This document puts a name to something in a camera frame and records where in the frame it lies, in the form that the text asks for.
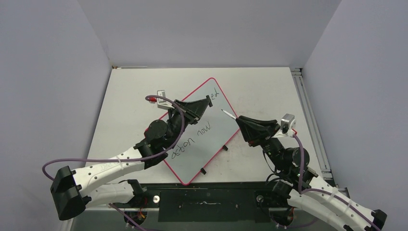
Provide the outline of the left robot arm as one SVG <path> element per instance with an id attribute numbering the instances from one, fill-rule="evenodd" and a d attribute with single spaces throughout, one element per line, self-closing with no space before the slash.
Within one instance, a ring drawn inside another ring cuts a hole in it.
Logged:
<path id="1" fill-rule="evenodd" d="M 168 112 L 168 120 L 154 120 L 144 132 L 144 138 L 124 152 L 109 159 L 86 159 L 88 167 L 60 168 L 52 177 L 50 192 L 59 220 L 69 220 L 98 205 L 111 203 L 138 207 L 143 202 L 143 189 L 137 180 L 112 181 L 126 174 L 147 170 L 168 156 L 177 145 L 188 125 L 197 124 L 208 107 L 212 107 L 209 95 L 184 102 L 164 96 L 148 95 L 147 101 L 159 104 Z"/>

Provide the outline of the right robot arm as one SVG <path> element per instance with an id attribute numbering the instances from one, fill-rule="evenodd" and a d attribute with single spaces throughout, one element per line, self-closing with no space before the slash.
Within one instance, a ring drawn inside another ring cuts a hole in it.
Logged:
<path id="1" fill-rule="evenodd" d="M 339 231 L 380 231 L 387 214 L 348 198 L 308 166 L 309 155 L 294 129 L 294 115 L 277 120 L 246 116 L 234 119 L 245 142 L 261 147 L 273 164 L 266 184 L 272 183 L 272 200 L 278 206 L 296 207 Z"/>

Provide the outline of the black whiteboard marker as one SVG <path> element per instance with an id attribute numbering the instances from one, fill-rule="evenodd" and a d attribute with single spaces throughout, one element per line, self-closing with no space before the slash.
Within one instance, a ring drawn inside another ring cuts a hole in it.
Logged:
<path id="1" fill-rule="evenodd" d="M 236 116 L 235 116 L 235 115 L 233 115 L 233 114 L 231 114 L 231 113 L 229 113 L 229 112 L 227 112 L 226 110 L 223 110 L 223 109 L 221 109 L 221 111 L 222 111 L 223 113 L 225 113 L 228 117 L 232 118 L 233 120 L 236 120 Z"/>

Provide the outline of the pink-framed whiteboard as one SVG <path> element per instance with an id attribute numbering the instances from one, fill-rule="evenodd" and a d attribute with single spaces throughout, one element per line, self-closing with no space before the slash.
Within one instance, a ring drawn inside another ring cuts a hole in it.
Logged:
<path id="1" fill-rule="evenodd" d="M 164 90 L 165 96 L 172 100 L 191 102 L 209 96 L 213 104 L 213 107 L 206 109 L 196 125 L 187 126 L 175 148 L 169 151 L 168 157 L 148 169 L 148 183 L 178 182 L 188 185 L 239 131 L 236 122 L 225 114 L 235 114 L 230 104 L 231 97 L 224 94 L 213 77 L 191 86 L 178 82 L 174 85 L 161 85 L 158 89 Z"/>

